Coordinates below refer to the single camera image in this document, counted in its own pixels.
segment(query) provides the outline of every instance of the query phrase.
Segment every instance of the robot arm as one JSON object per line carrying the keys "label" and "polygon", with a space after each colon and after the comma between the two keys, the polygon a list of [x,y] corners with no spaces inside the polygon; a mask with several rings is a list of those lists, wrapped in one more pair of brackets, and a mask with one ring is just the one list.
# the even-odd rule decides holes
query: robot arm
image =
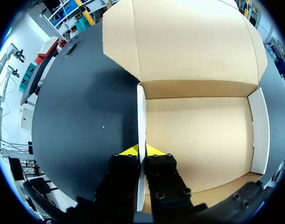
{"label": "robot arm", "polygon": [[21,62],[24,62],[23,59],[25,59],[25,56],[22,53],[23,53],[23,50],[19,51],[18,48],[16,48],[15,45],[11,43],[7,48],[7,52],[4,54],[4,56],[2,57],[0,61],[0,74],[6,62],[10,59],[11,55],[19,59]]}

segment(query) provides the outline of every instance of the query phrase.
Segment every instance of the teal box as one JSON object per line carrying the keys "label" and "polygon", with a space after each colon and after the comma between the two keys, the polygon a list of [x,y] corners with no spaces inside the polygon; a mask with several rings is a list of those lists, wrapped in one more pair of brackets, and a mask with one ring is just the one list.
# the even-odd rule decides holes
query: teal box
{"label": "teal box", "polygon": [[24,75],[24,76],[31,77],[31,75],[32,75],[32,72],[31,72],[31,71],[29,71],[29,70],[27,70],[27,71],[25,72],[25,75]]}
{"label": "teal box", "polygon": [[35,65],[32,64],[32,63],[30,63],[29,67],[32,68],[32,69],[35,69]]}
{"label": "teal box", "polygon": [[21,83],[19,86],[19,91],[24,92],[26,90],[27,85],[25,83]]}
{"label": "teal box", "polygon": [[30,77],[27,76],[27,75],[24,75],[24,76],[23,76],[23,79],[29,82]]}

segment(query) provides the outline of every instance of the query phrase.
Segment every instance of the metal pole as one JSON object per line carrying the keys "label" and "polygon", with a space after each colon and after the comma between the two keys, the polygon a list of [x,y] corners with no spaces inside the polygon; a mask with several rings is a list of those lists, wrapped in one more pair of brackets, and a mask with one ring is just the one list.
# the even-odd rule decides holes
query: metal pole
{"label": "metal pole", "polygon": [[79,9],[81,10],[81,12],[83,13],[83,15],[85,16],[85,18],[87,19],[87,21],[90,23],[91,26],[95,25],[94,20],[92,19],[91,15],[89,14],[89,12],[86,10],[85,5],[82,4],[82,2],[80,0],[74,0],[76,2],[76,4],[79,6]]}

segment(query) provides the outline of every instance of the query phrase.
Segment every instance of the white wall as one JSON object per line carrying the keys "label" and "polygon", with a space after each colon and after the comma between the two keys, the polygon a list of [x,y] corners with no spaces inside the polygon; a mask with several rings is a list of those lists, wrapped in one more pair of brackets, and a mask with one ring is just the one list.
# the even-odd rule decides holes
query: white wall
{"label": "white wall", "polygon": [[[2,120],[2,124],[7,129],[9,136],[5,131],[5,129],[3,128],[2,138],[6,141],[10,140],[11,142],[14,143],[27,144],[27,142],[31,139],[31,135],[28,131],[23,130],[19,127],[20,115],[18,113],[18,110],[21,108],[20,100],[22,97],[22,93],[19,92],[18,89],[21,80],[27,70],[27,67],[29,66],[30,63],[34,63],[38,51],[41,49],[41,47],[45,42],[36,34],[36,32],[28,25],[28,23],[24,19],[17,27],[12,29],[9,37],[6,39],[0,51],[0,59],[5,54],[6,49],[10,43],[13,43],[19,50],[23,49],[23,54],[25,55],[26,60],[24,63],[21,63],[16,58],[11,56],[8,62],[8,64],[11,67],[13,67],[14,69],[18,69],[20,78],[11,76],[15,80],[16,86],[12,79],[10,79],[8,83],[7,92],[13,90],[16,91],[9,93],[6,96],[6,102],[9,108],[5,103],[2,104],[3,115],[5,115],[10,111],[10,113],[7,116],[5,116]],[[7,64],[1,73],[0,83],[3,80],[4,76],[6,75],[6,70],[7,70],[6,67]],[[2,94],[2,90],[3,90],[3,84],[0,86],[0,95]],[[36,96],[31,96],[30,101],[35,102]],[[26,105],[25,108],[33,110],[33,107],[30,105]],[[15,187],[9,164],[3,161],[2,158],[0,158],[0,167],[3,170],[3,173],[10,187],[12,188],[14,193],[18,196],[18,198],[21,200],[21,198],[18,195],[18,191]]]}

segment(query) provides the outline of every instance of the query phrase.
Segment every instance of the white cardboard panel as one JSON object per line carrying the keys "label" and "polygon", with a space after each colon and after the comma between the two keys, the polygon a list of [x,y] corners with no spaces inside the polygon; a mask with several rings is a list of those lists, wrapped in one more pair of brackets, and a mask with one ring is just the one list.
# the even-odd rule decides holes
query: white cardboard panel
{"label": "white cardboard panel", "polygon": [[146,196],[146,177],[143,160],[146,156],[146,96],[143,88],[137,85],[137,110],[138,110],[138,145],[141,163],[141,172],[138,181],[137,211],[142,211]]}
{"label": "white cardboard panel", "polygon": [[253,118],[253,159],[251,172],[265,174],[270,150],[270,125],[262,89],[248,96]]}

